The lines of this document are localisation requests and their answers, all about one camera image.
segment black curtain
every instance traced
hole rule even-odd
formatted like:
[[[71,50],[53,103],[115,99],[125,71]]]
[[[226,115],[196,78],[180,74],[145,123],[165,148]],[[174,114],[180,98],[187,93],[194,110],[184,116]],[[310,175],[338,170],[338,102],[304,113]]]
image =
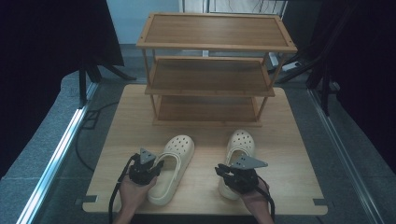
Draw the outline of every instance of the black curtain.
[[[0,6],[1,175],[53,105],[64,76],[99,57],[123,65],[106,0],[14,0]]]
[[[344,10],[348,0],[327,0],[314,36]],[[348,114],[396,173],[396,3],[359,1],[337,39],[328,64],[341,87],[337,93]]]

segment black cable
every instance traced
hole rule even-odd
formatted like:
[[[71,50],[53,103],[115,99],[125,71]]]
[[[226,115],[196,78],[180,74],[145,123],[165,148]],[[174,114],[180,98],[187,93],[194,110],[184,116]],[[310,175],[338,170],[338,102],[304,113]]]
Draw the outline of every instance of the black cable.
[[[268,2],[268,4],[267,4],[267,7],[265,8],[265,10],[262,12],[262,13],[265,13],[265,11],[268,9],[268,7],[270,6],[270,1],[267,1]]]
[[[265,180],[263,180],[259,175],[258,175],[258,177],[259,177],[260,180],[262,180],[262,182],[264,182],[264,185],[267,188],[268,185],[265,182]],[[261,188],[259,188],[259,186],[256,186],[255,190],[257,190],[257,192],[259,192],[268,201],[268,203],[271,205],[271,218],[275,222],[275,203],[274,203],[274,200],[271,197],[270,190],[267,188],[267,190],[268,190],[268,193],[267,193],[264,190],[262,190]]]
[[[324,222],[320,219],[320,217],[316,217],[320,224],[324,224]]]
[[[254,9],[256,9],[256,7],[259,5],[260,1],[264,1],[264,0],[257,0],[256,6],[254,6],[253,10],[251,10],[251,13],[254,13]]]
[[[275,3],[274,3],[273,14],[274,14],[274,12],[275,12],[276,3],[277,3],[277,0],[275,0]]]
[[[128,160],[128,162],[126,163],[125,167],[122,170],[122,173],[119,177],[119,179],[117,180],[117,184],[113,189],[113,193],[111,194],[110,197],[110,201],[108,202],[108,223],[113,223],[113,203],[114,203],[114,199],[116,198],[117,195],[117,191],[120,188],[122,179],[127,175],[126,172],[128,171],[129,168],[129,164],[131,164],[131,161],[133,159],[133,156]]]
[[[100,108],[97,109],[97,110],[90,110],[90,111],[88,111],[87,117],[84,118],[82,124],[81,124],[80,127],[78,128],[78,132],[77,132],[77,136],[76,136],[75,151],[76,151],[76,154],[77,154],[77,157],[78,157],[79,161],[80,161],[87,169],[89,169],[89,170],[92,171],[92,172],[94,172],[94,169],[91,168],[91,166],[88,165],[88,163],[85,162],[85,161],[82,159],[82,157],[81,157],[81,155],[79,154],[79,151],[78,151],[78,139],[79,139],[79,136],[80,136],[80,134],[81,134],[81,130],[93,130],[93,129],[95,128],[95,126],[96,126],[98,120],[99,120],[99,115],[100,115],[101,111],[102,111],[103,109],[109,107],[109,106],[116,105],[116,104],[118,104],[118,103],[119,103],[119,102],[114,102],[114,103],[111,103],[111,104],[108,104],[108,105],[104,105],[104,106],[100,107]],[[86,127],[84,127],[85,124],[88,122],[88,120],[92,120],[93,115],[96,115],[96,117],[94,117],[94,119],[93,119],[93,125],[92,125],[92,127],[91,127],[91,128],[86,128]]]
[[[262,0],[262,3],[260,4],[260,11],[259,11],[259,13],[262,13],[262,5],[264,5],[264,0]]]
[[[231,8],[231,0],[228,0],[228,7],[230,8],[231,12],[233,12],[233,9]]]

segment wooden tabletop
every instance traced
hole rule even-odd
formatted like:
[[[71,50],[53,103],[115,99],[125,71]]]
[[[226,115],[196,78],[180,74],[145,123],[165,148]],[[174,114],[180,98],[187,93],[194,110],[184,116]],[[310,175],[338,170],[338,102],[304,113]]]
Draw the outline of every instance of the wooden tabletop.
[[[277,15],[150,13],[136,46],[295,53]]]
[[[87,212],[107,212],[110,195],[128,159],[141,147],[158,155],[176,135],[186,134],[195,143],[195,153],[177,188],[173,200],[165,206],[145,202],[139,214],[249,215],[243,203],[219,195],[215,167],[224,163],[227,142],[241,127],[154,126],[146,85],[128,85],[110,126],[87,196],[93,202],[83,204]],[[271,186],[271,195],[280,215],[324,215],[326,205],[318,180],[306,153],[303,140],[280,88],[269,98],[262,113],[262,127],[246,127],[256,144],[256,157],[268,162],[257,172]],[[114,210],[120,209],[116,197]]]

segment wall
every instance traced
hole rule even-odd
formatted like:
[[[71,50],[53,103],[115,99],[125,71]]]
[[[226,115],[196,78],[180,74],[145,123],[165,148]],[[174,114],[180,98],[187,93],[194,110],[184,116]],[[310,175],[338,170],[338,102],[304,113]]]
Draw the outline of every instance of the wall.
[[[135,44],[150,12],[178,12],[178,0],[107,1],[120,44]]]

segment clog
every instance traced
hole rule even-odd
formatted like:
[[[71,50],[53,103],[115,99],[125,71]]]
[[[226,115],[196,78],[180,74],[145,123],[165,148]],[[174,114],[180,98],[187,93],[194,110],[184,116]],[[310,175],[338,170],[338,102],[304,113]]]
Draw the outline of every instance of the clog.
[[[254,140],[250,133],[245,130],[236,130],[228,141],[227,156],[224,164],[230,166],[231,162],[235,161],[241,155],[248,155],[254,158],[254,149]],[[225,185],[223,178],[219,182],[219,193],[231,200],[239,199],[239,195]]]
[[[166,144],[163,153],[154,162],[154,166],[159,161],[164,161],[164,164],[156,185],[148,192],[151,203],[165,205],[172,200],[193,154],[194,142],[187,135],[178,135]]]

